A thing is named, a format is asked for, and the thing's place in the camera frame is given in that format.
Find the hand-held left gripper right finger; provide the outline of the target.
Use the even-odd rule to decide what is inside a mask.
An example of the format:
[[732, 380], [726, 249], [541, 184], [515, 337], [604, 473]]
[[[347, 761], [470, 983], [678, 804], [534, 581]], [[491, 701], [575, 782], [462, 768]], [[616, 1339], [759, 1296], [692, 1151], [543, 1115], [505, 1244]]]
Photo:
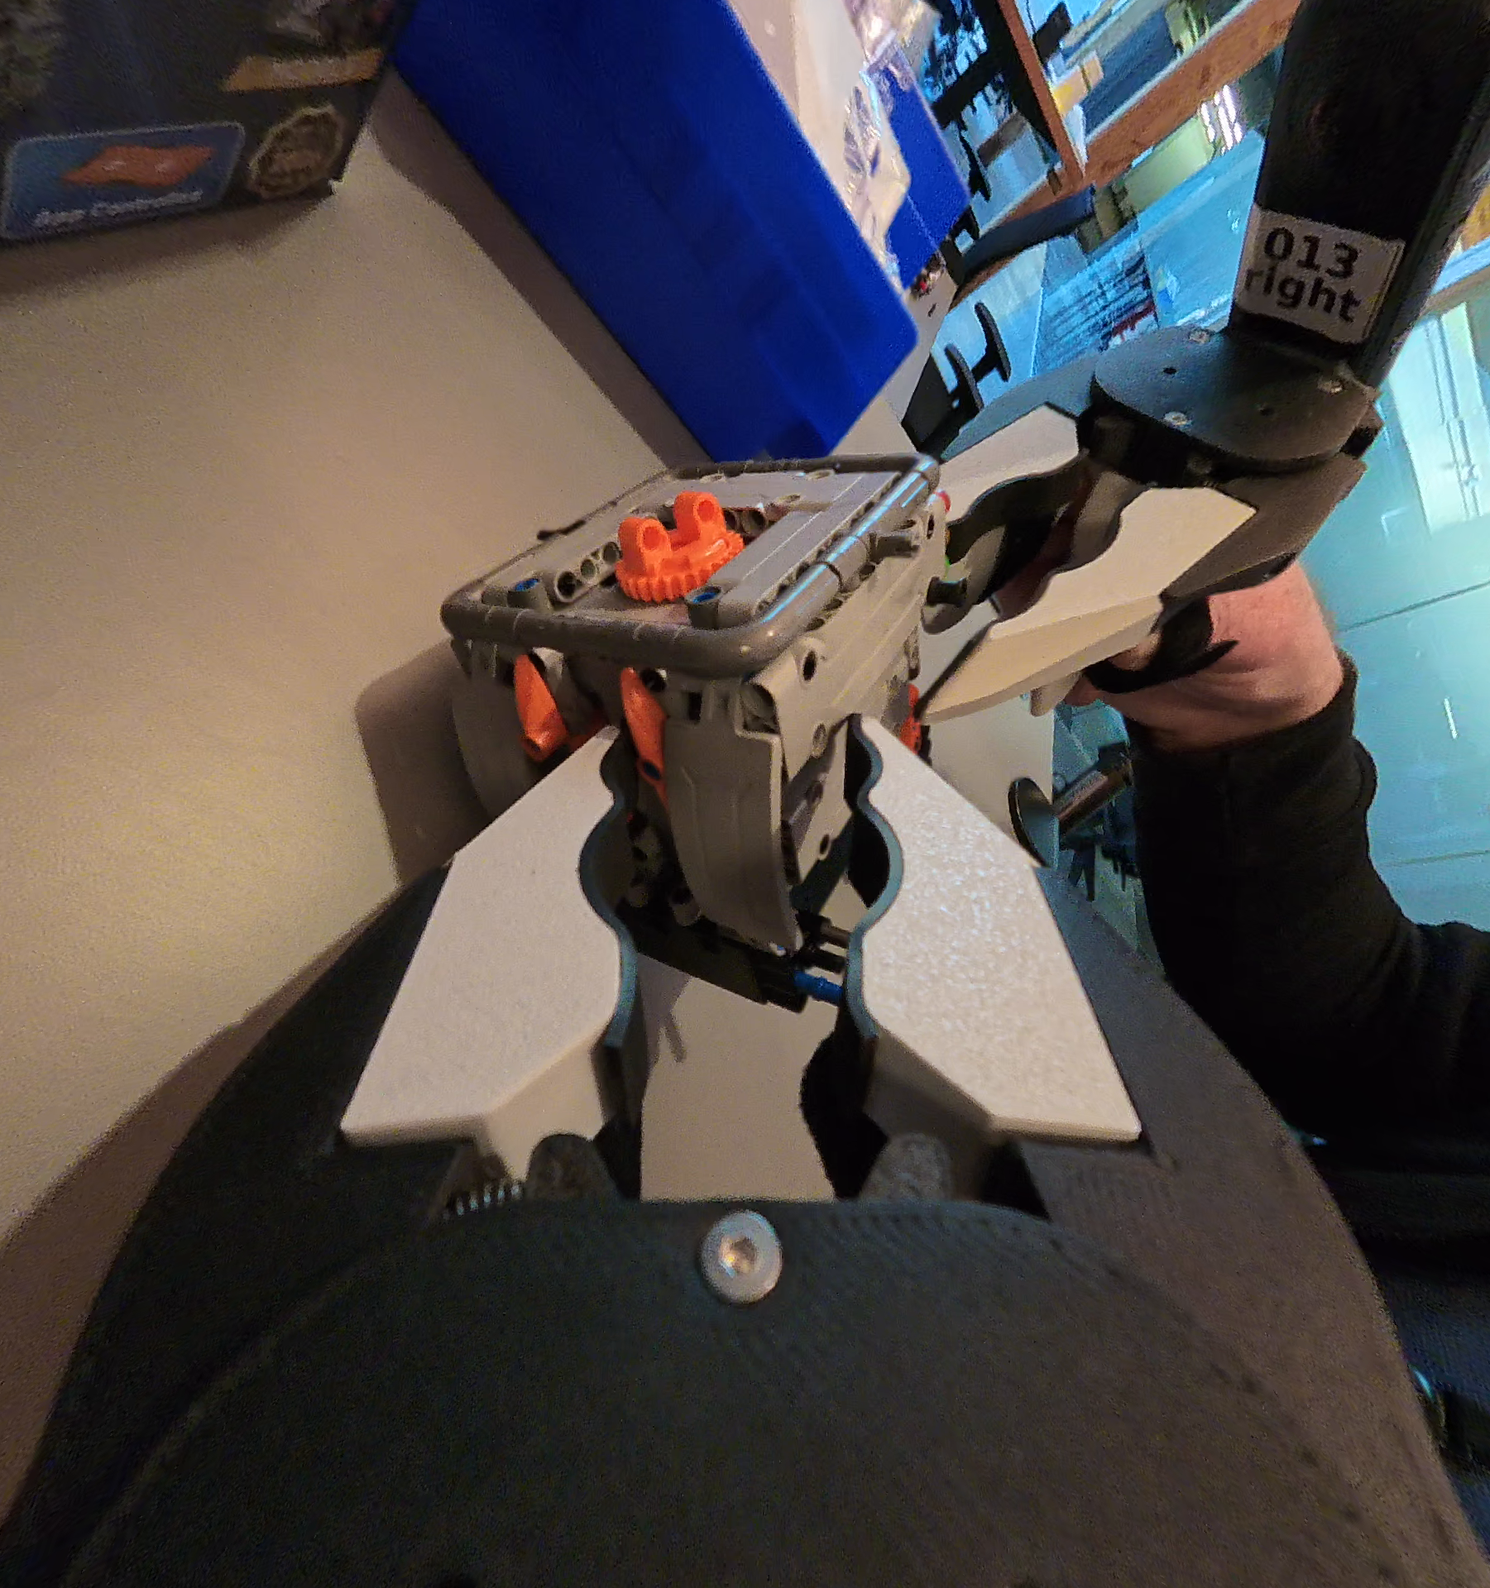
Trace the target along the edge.
[[1132, 1146], [1141, 1124], [1038, 882], [1008, 833], [876, 718], [855, 813], [886, 875], [855, 923], [845, 1004], [871, 1052], [866, 1114], [979, 1184], [1010, 1141]]

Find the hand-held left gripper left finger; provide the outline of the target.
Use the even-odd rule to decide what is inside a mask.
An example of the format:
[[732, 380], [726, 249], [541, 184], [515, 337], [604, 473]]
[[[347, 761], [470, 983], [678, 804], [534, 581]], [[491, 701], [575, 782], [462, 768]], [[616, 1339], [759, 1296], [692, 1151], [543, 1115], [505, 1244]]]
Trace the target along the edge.
[[347, 1141], [472, 1141], [519, 1179], [546, 1136], [637, 1127], [635, 949], [599, 871], [616, 744], [599, 730], [451, 858]]

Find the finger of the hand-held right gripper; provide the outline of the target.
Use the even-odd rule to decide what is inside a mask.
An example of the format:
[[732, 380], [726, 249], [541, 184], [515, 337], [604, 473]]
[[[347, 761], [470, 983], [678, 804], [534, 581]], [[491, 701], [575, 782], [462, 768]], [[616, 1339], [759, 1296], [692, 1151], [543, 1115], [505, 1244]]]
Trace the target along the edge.
[[928, 723], [1013, 698], [1043, 715], [1089, 665], [1141, 644], [1163, 610], [1163, 591], [1232, 531], [1252, 507], [1209, 486], [1151, 486], [1127, 505], [1093, 560], [1051, 574], [1020, 613], [993, 622], [922, 698]]
[[1111, 466], [1084, 447], [1075, 421], [1034, 407], [941, 466], [948, 498], [943, 612], [965, 612], [1012, 588], [1031, 607], [1055, 574], [1094, 562], [1111, 543]]

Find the small black angled beam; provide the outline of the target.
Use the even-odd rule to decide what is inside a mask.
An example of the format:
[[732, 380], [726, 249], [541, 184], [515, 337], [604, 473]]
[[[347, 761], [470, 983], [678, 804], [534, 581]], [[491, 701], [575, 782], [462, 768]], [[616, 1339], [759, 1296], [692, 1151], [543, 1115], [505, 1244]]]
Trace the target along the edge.
[[806, 926], [806, 933], [795, 949], [747, 947], [744, 950], [745, 997], [757, 1004], [800, 1014], [814, 1002], [804, 1000], [793, 993], [788, 981], [793, 969], [816, 971], [842, 981], [845, 986], [850, 931], [836, 926], [824, 916], [802, 918], [800, 925]]

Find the grey building block model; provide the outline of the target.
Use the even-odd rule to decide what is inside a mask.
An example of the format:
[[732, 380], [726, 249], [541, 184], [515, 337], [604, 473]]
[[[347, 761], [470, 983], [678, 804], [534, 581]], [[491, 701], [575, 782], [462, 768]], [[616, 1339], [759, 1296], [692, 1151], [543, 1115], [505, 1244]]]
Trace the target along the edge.
[[479, 803], [618, 735], [615, 913], [635, 947], [745, 997], [848, 875], [848, 725], [924, 749], [921, 632], [946, 570], [928, 454], [659, 471], [441, 603]]

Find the person's right forearm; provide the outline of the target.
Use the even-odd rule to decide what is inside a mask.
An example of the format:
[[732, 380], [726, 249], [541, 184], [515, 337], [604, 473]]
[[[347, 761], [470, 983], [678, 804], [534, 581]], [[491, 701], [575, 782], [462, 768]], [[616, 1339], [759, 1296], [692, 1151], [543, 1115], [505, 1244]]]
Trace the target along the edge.
[[1354, 686], [1345, 663], [1325, 710], [1244, 744], [1134, 732], [1158, 957], [1288, 1122], [1490, 1134], [1490, 931], [1412, 923], [1374, 870]]

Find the person's right hand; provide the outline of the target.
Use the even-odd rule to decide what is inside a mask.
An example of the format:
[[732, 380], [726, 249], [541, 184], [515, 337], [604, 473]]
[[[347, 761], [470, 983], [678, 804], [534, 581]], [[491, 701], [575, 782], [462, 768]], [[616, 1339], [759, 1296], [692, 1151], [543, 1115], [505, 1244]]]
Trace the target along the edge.
[[1079, 679], [1065, 705], [1105, 703], [1163, 753], [1245, 744], [1325, 710], [1345, 665], [1306, 569], [1294, 562], [1259, 584], [1213, 595], [1211, 641], [1232, 650], [1194, 675], [1115, 694]]

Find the black office chair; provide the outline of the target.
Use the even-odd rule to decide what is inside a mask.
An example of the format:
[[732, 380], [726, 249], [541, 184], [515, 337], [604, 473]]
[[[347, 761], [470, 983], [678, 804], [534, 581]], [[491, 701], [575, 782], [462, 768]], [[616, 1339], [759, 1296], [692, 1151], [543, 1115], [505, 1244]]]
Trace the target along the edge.
[[[1010, 387], [1015, 376], [1032, 371], [1032, 352], [1015, 354], [983, 290], [1027, 256], [1041, 263], [1046, 246], [1070, 237], [1094, 215], [1094, 187], [1084, 186], [1025, 216], [1005, 218], [984, 232], [972, 232], [965, 247], [953, 237], [940, 242], [938, 253], [912, 287], [912, 308], [919, 309], [921, 340], [914, 371], [903, 368], [891, 381], [900, 428], [921, 452], [941, 455], [986, 407], [984, 383]], [[957, 344], [941, 338], [941, 326], [953, 308], [965, 304], [981, 338], [981, 354], [965, 356]]]

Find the blue bin with plastic bags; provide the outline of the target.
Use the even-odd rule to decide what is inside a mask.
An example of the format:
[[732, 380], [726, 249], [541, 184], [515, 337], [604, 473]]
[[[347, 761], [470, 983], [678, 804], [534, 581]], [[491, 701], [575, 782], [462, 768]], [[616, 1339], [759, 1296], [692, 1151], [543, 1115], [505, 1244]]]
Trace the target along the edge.
[[704, 454], [833, 452], [969, 208], [883, 3], [417, 3], [395, 65]]

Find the toy kit cardboard box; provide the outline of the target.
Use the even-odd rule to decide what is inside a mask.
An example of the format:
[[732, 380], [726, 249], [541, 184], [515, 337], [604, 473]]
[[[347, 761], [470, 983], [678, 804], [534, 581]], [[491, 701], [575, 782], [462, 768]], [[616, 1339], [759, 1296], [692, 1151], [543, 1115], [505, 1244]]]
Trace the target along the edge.
[[312, 201], [409, 2], [0, 2], [0, 247]]

